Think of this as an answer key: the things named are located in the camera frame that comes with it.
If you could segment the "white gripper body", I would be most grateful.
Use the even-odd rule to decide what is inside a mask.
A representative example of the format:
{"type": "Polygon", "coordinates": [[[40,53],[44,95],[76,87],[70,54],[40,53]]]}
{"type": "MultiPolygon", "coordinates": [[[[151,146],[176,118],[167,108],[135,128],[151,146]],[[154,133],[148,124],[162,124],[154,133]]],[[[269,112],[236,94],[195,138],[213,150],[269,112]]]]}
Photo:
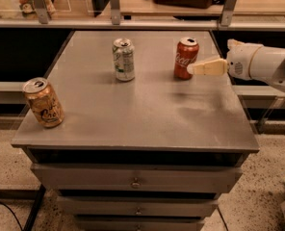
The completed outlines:
{"type": "Polygon", "coordinates": [[[228,73],[235,78],[250,80],[250,65],[255,53],[263,47],[263,44],[245,43],[240,46],[228,48],[226,60],[228,73]]]}

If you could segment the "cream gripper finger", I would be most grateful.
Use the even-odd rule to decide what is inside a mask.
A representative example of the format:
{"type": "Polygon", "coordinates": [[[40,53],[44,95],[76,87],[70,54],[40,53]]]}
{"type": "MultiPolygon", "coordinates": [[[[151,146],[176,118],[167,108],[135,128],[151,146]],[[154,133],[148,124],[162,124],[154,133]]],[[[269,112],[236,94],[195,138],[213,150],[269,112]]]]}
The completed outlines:
{"type": "Polygon", "coordinates": [[[189,64],[187,71],[192,75],[221,76],[227,72],[228,63],[225,59],[215,59],[189,64]]]}
{"type": "Polygon", "coordinates": [[[230,38],[228,41],[227,41],[227,47],[229,49],[232,49],[233,47],[236,47],[236,46],[240,46],[240,45],[243,45],[244,43],[242,41],[238,41],[238,40],[235,40],[233,38],[230,38]]]}

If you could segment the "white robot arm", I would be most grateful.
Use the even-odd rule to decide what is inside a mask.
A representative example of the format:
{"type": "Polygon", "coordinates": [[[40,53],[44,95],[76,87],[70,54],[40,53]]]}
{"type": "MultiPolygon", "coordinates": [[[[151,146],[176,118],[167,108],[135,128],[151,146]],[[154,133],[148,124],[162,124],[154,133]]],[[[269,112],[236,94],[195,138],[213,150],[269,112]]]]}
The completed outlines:
{"type": "Polygon", "coordinates": [[[193,75],[223,75],[242,80],[261,81],[285,92],[285,48],[263,44],[227,41],[226,58],[214,57],[207,61],[189,64],[187,71],[193,75]]]}

